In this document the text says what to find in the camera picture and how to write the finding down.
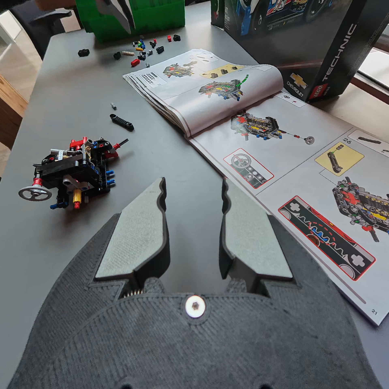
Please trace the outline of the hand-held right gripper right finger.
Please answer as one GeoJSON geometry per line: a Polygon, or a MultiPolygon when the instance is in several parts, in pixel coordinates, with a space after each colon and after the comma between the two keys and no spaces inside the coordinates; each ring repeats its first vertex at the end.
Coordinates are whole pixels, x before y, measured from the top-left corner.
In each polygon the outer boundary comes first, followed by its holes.
{"type": "Polygon", "coordinates": [[[243,279],[250,293],[265,293],[262,280],[292,281],[293,274],[266,211],[227,178],[222,183],[222,200],[221,277],[243,279]]]}

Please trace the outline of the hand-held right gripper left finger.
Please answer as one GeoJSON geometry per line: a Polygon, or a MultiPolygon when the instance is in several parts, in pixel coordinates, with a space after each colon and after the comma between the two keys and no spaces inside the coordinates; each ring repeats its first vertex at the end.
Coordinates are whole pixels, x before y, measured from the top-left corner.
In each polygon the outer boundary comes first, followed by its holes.
{"type": "Polygon", "coordinates": [[[161,277],[170,265],[166,180],[156,179],[121,212],[96,279],[161,277]]]}

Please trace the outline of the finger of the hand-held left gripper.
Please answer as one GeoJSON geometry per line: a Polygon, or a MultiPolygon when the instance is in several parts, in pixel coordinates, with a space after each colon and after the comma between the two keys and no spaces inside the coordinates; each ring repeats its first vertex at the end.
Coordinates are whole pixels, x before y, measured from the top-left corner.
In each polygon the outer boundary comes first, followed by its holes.
{"type": "Polygon", "coordinates": [[[114,16],[127,33],[135,29],[129,0],[96,0],[95,3],[101,14],[114,16]]]}

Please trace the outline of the black lego beam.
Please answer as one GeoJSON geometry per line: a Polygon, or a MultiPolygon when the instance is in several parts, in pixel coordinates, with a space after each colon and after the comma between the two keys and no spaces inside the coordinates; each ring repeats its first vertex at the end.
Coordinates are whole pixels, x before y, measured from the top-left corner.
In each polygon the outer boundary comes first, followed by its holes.
{"type": "Polygon", "coordinates": [[[128,130],[129,132],[134,131],[134,126],[131,122],[126,121],[115,114],[110,114],[110,118],[111,118],[113,123],[123,127],[124,129],[128,130]]]}

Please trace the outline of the pile of loose lego pieces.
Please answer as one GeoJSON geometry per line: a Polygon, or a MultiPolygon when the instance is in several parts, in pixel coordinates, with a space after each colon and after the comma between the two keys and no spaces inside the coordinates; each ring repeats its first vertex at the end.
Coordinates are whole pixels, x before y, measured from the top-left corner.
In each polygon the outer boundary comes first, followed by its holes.
{"type": "Polygon", "coordinates": [[[130,61],[130,67],[134,68],[138,66],[139,64],[144,64],[147,68],[150,66],[149,63],[145,62],[150,56],[153,56],[154,54],[161,55],[164,53],[165,48],[164,46],[158,46],[158,42],[156,39],[153,39],[149,42],[150,49],[148,49],[145,46],[145,42],[142,39],[139,39],[138,41],[132,42],[133,51],[129,50],[122,50],[115,52],[112,57],[115,61],[120,61],[122,57],[131,57],[130,61]]]}

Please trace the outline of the partly built lego assembly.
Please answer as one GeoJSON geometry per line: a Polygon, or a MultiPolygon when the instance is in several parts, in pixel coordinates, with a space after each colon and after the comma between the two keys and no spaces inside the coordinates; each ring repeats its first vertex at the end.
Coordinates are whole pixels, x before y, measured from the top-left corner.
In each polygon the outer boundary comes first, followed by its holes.
{"type": "Polygon", "coordinates": [[[50,209],[72,206],[77,210],[90,197],[110,192],[115,184],[113,170],[108,169],[108,160],[118,158],[117,149],[127,143],[111,144],[103,137],[91,140],[71,140],[68,149],[51,149],[40,164],[34,164],[33,184],[19,190],[21,198],[41,202],[49,200],[51,189],[58,189],[56,203],[50,209]]]}

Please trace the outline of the lego instruction booklet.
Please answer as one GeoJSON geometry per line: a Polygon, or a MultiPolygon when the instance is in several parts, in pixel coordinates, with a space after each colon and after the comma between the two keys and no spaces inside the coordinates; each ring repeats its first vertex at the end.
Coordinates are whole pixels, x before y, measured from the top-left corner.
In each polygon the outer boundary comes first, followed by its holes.
{"type": "Polygon", "coordinates": [[[192,49],[123,78],[278,219],[372,323],[382,323],[388,142],[282,92],[271,65],[192,49]]]}

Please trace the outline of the black lego set box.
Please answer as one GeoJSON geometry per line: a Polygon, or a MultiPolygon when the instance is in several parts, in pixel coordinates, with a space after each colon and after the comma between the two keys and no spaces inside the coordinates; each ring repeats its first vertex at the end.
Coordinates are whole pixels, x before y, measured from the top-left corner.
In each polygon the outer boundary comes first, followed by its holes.
{"type": "Polygon", "coordinates": [[[388,0],[224,2],[224,30],[309,103],[344,92],[388,19],[388,0]]]}

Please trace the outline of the green plastic bin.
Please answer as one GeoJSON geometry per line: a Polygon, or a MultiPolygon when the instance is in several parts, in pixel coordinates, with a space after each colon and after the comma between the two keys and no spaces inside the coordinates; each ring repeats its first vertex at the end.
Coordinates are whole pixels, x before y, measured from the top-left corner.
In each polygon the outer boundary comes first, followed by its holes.
{"type": "Polygon", "coordinates": [[[184,0],[129,0],[135,29],[131,34],[111,15],[101,14],[95,0],[76,0],[80,21],[99,42],[117,41],[185,25],[184,0]]]}

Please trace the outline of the black office chair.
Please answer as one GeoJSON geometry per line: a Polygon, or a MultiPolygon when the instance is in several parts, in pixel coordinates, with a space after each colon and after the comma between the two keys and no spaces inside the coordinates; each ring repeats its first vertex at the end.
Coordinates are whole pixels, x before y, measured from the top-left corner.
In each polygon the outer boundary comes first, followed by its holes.
{"type": "Polygon", "coordinates": [[[51,37],[65,32],[62,18],[70,17],[74,10],[80,22],[74,0],[19,1],[9,10],[26,31],[41,59],[44,58],[51,37]]]}

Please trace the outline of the dark green cardboard box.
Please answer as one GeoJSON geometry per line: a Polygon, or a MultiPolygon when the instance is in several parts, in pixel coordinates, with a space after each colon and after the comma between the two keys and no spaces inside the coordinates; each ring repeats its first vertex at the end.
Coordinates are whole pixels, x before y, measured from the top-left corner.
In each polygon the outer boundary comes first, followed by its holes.
{"type": "Polygon", "coordinates": [[[224,29],[225,0],[211,0],[211,25],[224,29]]]}

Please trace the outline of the wooden cabinet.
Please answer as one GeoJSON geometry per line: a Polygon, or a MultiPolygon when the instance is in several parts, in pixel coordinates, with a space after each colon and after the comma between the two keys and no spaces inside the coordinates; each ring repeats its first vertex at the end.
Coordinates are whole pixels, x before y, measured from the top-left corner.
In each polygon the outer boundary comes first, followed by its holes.
{"type": "Polygon", "coordinates": [[[12,149],[28,102],[0,76],[0,142],[12,149]]]}

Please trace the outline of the wooden ledge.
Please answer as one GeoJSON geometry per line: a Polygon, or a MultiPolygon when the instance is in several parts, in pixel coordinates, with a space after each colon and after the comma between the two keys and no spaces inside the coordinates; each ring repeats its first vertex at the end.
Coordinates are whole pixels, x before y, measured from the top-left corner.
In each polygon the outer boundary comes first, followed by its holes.
{"type": "Polygon", "coordinates": [[[352,78],[351,84],[389,104],[389,46],[387,35],[378,39],[352,78]]]}

